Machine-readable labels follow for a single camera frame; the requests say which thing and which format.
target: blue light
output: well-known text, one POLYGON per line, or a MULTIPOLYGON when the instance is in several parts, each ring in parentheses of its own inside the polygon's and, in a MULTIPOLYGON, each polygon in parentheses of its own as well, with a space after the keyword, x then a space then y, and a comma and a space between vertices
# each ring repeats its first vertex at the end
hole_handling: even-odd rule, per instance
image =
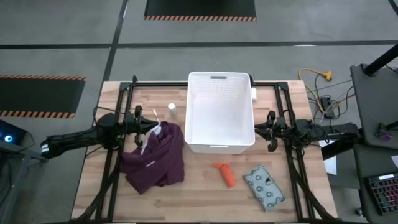
POLYGON ((6 137, 4 137, 4 140, 6 142, 11 142, 12 141, 12 136, 6 136, 6 137))

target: wooden tabletop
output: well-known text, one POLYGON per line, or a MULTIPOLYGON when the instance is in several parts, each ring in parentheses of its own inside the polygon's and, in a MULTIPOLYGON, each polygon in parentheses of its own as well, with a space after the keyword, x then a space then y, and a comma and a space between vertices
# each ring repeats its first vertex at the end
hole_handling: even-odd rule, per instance
MULTIPOLYGON (((303 81, 287 81, 297 119, 311 119, 312 114, 307 100, 303 81)), ((98 106, 115 109, 120 82, 104 82, 98 106)), ((182 130, 185 125, 187 88, 145 87, 135 88, 132 109, 141 105, 147 119, 155 119, 152 109, 156 109, 160 120, 177 123, 182 130), (167 105, 175 103, 178 115, 172 118, 167 105)), ((257 101, 253 103, 254 123, 263 123, 269 110, 277 111, 273 88, 257 88, 257 101)), ((99 118, 108 111, 98 110, 99 118)), ((183 150, 185 181, 165 187, 152 187, 139 195, 121 174, 118 196, 114 211, 114 222, 291 222, 297 221, 292 187, 283 142, 279 148, 269 153, 268 142, 256 135, 256 143, 240 155, 195 154, 186 145, 183 150), (229 162, 236 186, 227 189, 214 162, 229 162), (273 212, 266 213, 249 189, 242 175, 259 164, 267 167, 276 184, 286 195, 286 200, 273 212)), ((97 146, 90 147, 88 152, 97 146)), ((134 135, 126 139, 125 152, 135 150, 134 135)), ((78 217, 98 193, 103 175, 105 150, 92 153, 86 160, 81 174, 72 217, 78 217)), ((310 188, 320 203, 333 216, 337 216, 335 203, 330 190, 328 177, 323 165, 319 147, 310 146, 305 150, 310 188)), ((303 212, 306 217, 305 200, 300 194, 303 212)), ((104 211, 108 209, 106 198, 104 211)))

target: gray floor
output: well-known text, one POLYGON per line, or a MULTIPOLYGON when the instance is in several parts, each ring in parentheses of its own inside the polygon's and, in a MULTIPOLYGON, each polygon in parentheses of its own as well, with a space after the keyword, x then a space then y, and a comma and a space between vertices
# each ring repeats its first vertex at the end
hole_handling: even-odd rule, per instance
MULTIPOLYGON (((120 43, 222 41, 396 40, 398 17, 387 0, 256 0, 256 23, 144 21, 144 0, 130 0, 120 43)), ((122 0, 0 0, 0 44, 110 44, 122 0)), ((224 47, 119 49, 110 80, 186 80, 192 71, 247 72, 256 80, 298 79, 300 68, 332 70, 330 82, 350 79, 349 66, 371 62, 389 45, 329 47, 224 47)), ((108 49, 0 50, 0 73, 88 77, 75 119, 2 118, 34 134, 39 144, 49 134, 91 126, 91 109, 100 92, 108 49)), ((398 61, 391 63, 398 66, 398 61)), ((313 87, 315 76, 304 75, 313 87)), ((340 96, 348 82, 320 92, 340 96)), ((355 99, 335 124, 359 124, 355 99)), ((32 168, 13 214, 13 223, 68 220, 83 164, 84 149, 32 168)), ((357 191, 332 187, 339 217, 363 222, 357 191)))

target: gray patterned towel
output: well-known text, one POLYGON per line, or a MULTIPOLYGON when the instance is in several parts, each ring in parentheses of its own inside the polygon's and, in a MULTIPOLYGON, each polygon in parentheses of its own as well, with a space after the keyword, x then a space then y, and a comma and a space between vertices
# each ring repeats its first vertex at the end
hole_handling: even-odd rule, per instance
POLYGON ((244 174, 243 178, 266 212, 271 211, 278 203, 285 200, 285 195, 275 184, 274 179, 269 175, 264 165, 261 164, 244 174))

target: orange toy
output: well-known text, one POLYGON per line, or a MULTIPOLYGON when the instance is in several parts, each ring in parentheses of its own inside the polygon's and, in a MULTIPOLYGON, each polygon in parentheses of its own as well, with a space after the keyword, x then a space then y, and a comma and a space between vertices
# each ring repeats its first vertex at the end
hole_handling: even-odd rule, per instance
POLYGON ((221 175, 228 188, 235 186, 234 175, 232 174, 231 168, 228 163, 214 163, 213 166, 220 170, 221 175))

